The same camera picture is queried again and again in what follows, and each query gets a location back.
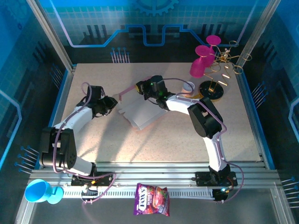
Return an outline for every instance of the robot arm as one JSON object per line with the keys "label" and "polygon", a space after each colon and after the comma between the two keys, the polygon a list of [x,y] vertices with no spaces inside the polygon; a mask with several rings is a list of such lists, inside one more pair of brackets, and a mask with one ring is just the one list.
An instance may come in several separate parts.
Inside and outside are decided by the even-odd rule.
{"label": "robot arm", "polygon": [[[153,76],[146,81],[140,81],[136,84],[139,94],[144,96],[144,99],[156,99],[157,104],[162,109],[168,111],[177,111],[188,114],[191,118],[195,131],[203,138],[207,152],[209,155],[209,170],[210,182],[214,185],[219,185],[227,180],[230,175],[230,167],[221,158],[219,150],[222,151],[222,144],[220,139],[221,148],[217,148],[216,136],[221,131],[222,127],[210,114],[204,116],[207,111],[199,104],[194,103],[188,98],[179,97],[174,93],[168,92],[165,87],[162,76]],[[221,121],[222,117],[211,102],[209,98],[200,100],[213,114],[215,114]]]}
{"label": "robot arm", "polygon": [[[195,131],[201,137],[203,137],[203,140],[206,144],[207,153],[209,155],[210,168],[215,171],[223,170],[226,167],[226,163],[221,159],[218,153],[216,140],[217,135],[221,131],[221,125],[211,115],[207,115],[207,117],[204,117],[202,114],[203,108],[201,108],[199,104],[190,101],[184,101],[181,100],[183,98],[180,98],[171,96],[166,101],[168,110],[190,115]],[[202,99],[202,102],[204,102],[204,104],[206,105],[209,105],[208,108],[213,108],[214,113],[217,114],[220,119],[222,119],[220,114],[211,103],[211,101],[208,100],[208,98]]]}
{"label": "robot arm", "polygon": [[[91,86],[92,95],[89,103],[79,110],[85,103],[85,99],[89,98],[90,92],[87,91],[87,96],[84,97],[75,107],[74,114],[63,127],[57,143],[56,167],[57,170],[66,169],[72,173],[89,176],[95,172],[95,167],[91,162],[85,161],[77,156],[76,136],[80,129],[93,118],[108,115],[116,106],[117,101],[105,96],[101,86]],[[53,167],[53,149],[55,137],[59,128],[66,122],[66,119],[61,123],[43,129],[40,143],[40,159],[39,162],[44,167]]]}

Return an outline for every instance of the metal frame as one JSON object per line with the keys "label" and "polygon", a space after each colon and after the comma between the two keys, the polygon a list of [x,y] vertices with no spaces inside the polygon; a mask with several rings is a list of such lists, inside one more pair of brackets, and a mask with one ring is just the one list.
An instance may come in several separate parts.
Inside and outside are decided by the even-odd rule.
{"label": "metal frame", "polygon": [[[54,112],[53,120],[51,124],[57,123],[62,116],[64,106],[66,103],[68,91],[70,89],[73,67],[72,63],[67,56],[65,49],[63,48],[60,40],[58,39],[55,31],[51,27],[49,21],[43,14],[43,10],[34,0],[27,0],[46,35],[53,44],[56,52],[64,63],[68,70],[66,81],[61,87],[61,95],[58,96],[57,110]],[[268,24],[270,18],[274,14],[280,0],[270,0],[267,7],[265,8],[259,22],[256,25],[254,32],[252,33],[248,43],[246,44],[238,65],[243,66],[246,58],[246,53],[250,53],[254,48],[257,40],[263,32],[263,29]],[[265,145],[263,139],[263,133],[258,128],[256,117],[253,116],[253,112],[250,110],[250,100],[248,97],[248,90],[246,89],[244,77],[238,77],[239,86],[242,92],[242,97],[247,107],[247,113],[249,115],[250,123],[255,133],[256,143],[258,144],[259,151],[262,156],[260,162],[239,162],[237,165],[241,166],[244,171],[244,189],[270,189],[273,197],[273,202],[277,211],[278,218],[281,223],[292,224],[295,223],[291,209],[287,203],[279,175],[276,170],[271,170],[271,161],[267,152],[265,152]],[[194,172],[197,171],[208,171],[207,162],[184,162],[184,163],[97,163],[98,170],[101,171],[114,171],[116,172],[117,178],[114,185],[112,186],[110,193],[107,193],[105,197],[108,198],[128,198],[133,197],[133,193],[136,184],[142,180],[145,184],[154,184],[161,187],[167,186],[173,197],[187,197],[200,199],[202,194],[206,194],[207,198],[210,197],[211,188],[196,187],[195,182],[191,180],[194,177]],[[236,172],[237,178],[240,180],[240,171],[234,167],[232,170]],[[29,182],[33,179],[42,178],[48,181],[52,185],[59,185],[64,188],[65,198],[80,198],[81,191],[78,187],[70,186],[71,178],[66,174],[55,174],[51,169],[34,170],[30,175]],[[18,210],[16,224],[28,224],[30,217],[34,212],[35,204],[29,203],[24,197]]]}
{"label": "metal frame", "polygon": [[32,9],[32,12],[36,16],[37,20],[39,21],[40,25],[42,26],[45,34],[47,35],[48,39],[52,43],[55,51],[57,52],[60,60],[64,64],[65,68],[68,70],[68,72],[72,72],[72,63],[71,60],[66,53],[61,41],[59,40],[55,30],[51,26],[49,20],[47,19],[44,11],[42,10],[42,7],[39,3],[39,1],[35,0],[26,0],[30,8]]}
{"label": "metal frame", "polygon": [[263,11],[263,14],[259,18],[256,27],[252,31],[250,38],[248,39],[236,65],[241,67],[244,66],[246,63],[250,53],[252,52],[253,48],[255,47],[256,43],[260,39],[261,35],[263,34],[266,26],[268,25],[270,19],[272,18],[273,14],[276,11],[276,8],[280,4],[281,0],[269,0],[266,8]]}

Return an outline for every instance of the beige table surface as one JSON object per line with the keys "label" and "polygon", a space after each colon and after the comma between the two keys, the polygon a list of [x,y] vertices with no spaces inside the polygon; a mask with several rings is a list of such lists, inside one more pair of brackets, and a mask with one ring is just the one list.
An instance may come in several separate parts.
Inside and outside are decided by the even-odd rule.
{"label": "beige table surface", "polygon": [[[83,82],[103,86],[108,96],[152,75],[192,81],[197,89],[209,78],[192,78],[190,66],[191,63],[78,64],[63,119],[84,96],[80,88]],[[222,72],[212,76],[220,80]],[[224,96],[214,103],[228,128],[222,136],[225,157],[229,161],[260,161],[235,74],[230,71],[230,75],[228,86],[223,86]],[[165,84],[174,93],[180,92],[183,86],[180,81],[165,81]],[[88,161],[209,161],[205,143],[196,134],[190,117],[179,112],[167,112],[138,131],[115,109],[109,116],[93,119],[76,137],[78,156]]]}

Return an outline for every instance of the pink wine glass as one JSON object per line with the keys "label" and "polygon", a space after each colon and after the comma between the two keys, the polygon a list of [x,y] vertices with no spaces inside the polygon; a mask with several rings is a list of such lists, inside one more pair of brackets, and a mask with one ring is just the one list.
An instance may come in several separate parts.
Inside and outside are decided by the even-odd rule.
{"label": "pink wine glass", "polygon": [[221,39],[220,37],[216,36],[216,35],[209,35],[207,38],[206,38],[206,42],[208,44],[210,44],[210,52],[209,52],[209,55],[207,57],[204,58],[204,64],[206,67],[210,67],[213,62],[214,62],[214,59],[215,59],[215,51],[213,50],[213,46],[216,46],[218,44],[221,43]]}
{"label": "pink wine glass", "polygon": [[204,60],[210,53],[209,47],[205,45],[199,45],[196,49],[195,52],[200,58],[196,59],[190,68],[190,75],[195,77],[195,78],[201,78],[204,76],[204,72],[206,69],[206,66],[204,64]]}

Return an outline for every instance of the snack bag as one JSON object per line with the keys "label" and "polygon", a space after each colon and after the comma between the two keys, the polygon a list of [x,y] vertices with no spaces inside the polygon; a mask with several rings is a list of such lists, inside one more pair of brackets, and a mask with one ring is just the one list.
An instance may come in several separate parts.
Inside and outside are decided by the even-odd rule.
{"label": "snack bag", "polygon": [[169,194],[167,188],[137,184],[134,215],[161,213],[169,216]]}

